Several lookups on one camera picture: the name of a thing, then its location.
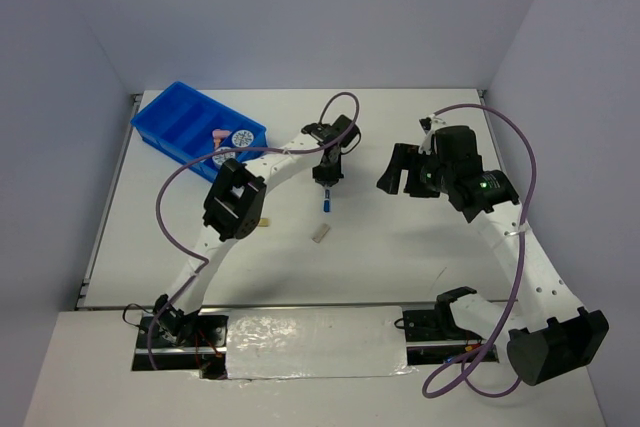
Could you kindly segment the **blue white marker pen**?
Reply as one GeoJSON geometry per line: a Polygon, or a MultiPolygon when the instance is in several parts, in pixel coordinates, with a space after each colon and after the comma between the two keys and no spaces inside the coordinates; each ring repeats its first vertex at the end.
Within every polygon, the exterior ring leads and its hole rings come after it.
{"type": "Polygon", "coordinates": [[[323,212],[324,213],[330,213],[331,212],[331,188],[330,187],[325,187],[324,188],[324,197],[323,197],[323,212]]]}

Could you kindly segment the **white rectangular eraser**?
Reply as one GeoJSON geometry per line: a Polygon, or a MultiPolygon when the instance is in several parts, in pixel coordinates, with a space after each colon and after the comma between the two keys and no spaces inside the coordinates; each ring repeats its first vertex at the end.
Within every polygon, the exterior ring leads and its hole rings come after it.
{"type": "Polygon", "coordinates": [[[323,241],[323,239],[326,237],[326,235],[329,233],[330,230],[331,230],[331,227],[328,224],[322,223],[314,231],[314,233],[313,233],[313,235],[311,237],[312,241],[315,242],[315,243],[321,243],[323,241]]]}

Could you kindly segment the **round blue tape roll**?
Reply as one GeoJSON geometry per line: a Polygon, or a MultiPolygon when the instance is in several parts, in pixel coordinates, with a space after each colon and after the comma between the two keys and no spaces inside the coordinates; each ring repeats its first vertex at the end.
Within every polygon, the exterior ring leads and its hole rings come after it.
{"type": "Polygon", "coordinates": [[[248,129],[237,130],[231,135],[231,143],[235,148],[250,147],[254,140],[254,134],[248,129]]]}
{"type": "Polygon", "coordinates": [[[216,154],[211,157],[212,165],[219,170],[222,165],[230,160],[236,158],[236,152],[230,147],[220,147],[216,154]]]}

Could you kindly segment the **pink highlighter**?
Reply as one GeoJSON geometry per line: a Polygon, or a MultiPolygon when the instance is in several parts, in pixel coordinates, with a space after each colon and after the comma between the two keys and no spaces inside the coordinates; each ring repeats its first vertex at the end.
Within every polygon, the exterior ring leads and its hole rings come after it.
{"type": "Polygon", "coordinates": [[[215,144],[219,144],[232,134],[229,130],[215,129],[212,131],[212,139],[215,144]]]}

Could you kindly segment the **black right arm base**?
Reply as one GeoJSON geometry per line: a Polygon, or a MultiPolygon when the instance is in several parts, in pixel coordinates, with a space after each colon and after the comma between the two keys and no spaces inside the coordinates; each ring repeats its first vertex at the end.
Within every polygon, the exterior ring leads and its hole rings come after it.
{"type": "Polygon", "coordinates": [[[484,344],[479,334],[454,326],[438,308],[403,310],[394,327],[404,333],[410,366],[449,363],[484,344]]]}

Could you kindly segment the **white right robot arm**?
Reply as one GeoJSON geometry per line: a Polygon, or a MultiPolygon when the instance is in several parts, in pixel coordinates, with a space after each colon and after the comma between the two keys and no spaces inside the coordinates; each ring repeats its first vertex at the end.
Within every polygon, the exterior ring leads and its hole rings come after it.
{"type": "Polygon", "coordinates": [[[487,170],[468,126],[421,122],[421,145],[397,143],[377,182],[380,190],[413,198],[446,196],[490,247],[511,284],[504,307],[471,287],[437,296],[430,310],[404,312],[398,328],[409,341],[483,340],[456,358],[463,371],[491,352],[518,381],[539,385],[591,363],[609,332],[600,310],[589,311],[552,265],[528,226],[529,198],[520,198],[500,170],[487,170]]]}

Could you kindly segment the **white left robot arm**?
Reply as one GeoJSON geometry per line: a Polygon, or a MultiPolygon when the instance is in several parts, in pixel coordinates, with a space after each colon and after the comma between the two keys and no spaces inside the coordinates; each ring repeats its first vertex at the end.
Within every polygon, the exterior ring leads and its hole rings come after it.
{"type": "Polygon", "coordinates": [[[193,339],[207,288],[232,247],[258,227],[267,195],[304,171],[322,186],[335,185],[342,178],[343,149],[358,137],[355,122],[342,115],[331,124],[303,127],[282,147],[250,147],[261,154],[255,159],[242,161],[238,149],[219,152],[223,163],[205,196],[203,227],[192,248],[180,244],[156,212],[163,235],[187,255],[174,283],[154,305],[155,324],[165,339],[175,346],[193,339]]]}

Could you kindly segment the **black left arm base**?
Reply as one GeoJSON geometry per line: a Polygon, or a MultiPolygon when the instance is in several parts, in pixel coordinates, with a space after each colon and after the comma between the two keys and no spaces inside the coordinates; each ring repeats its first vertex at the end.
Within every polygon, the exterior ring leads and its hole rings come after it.
{"type": "Polygon", "coordinates": [[[131,370],[192,371],[201,379],[225,380],[229,317],[220,314],[185,314],[165,307],[163,295],[148,309],[126,305],[122,321],[136,329],[131,370]]]}

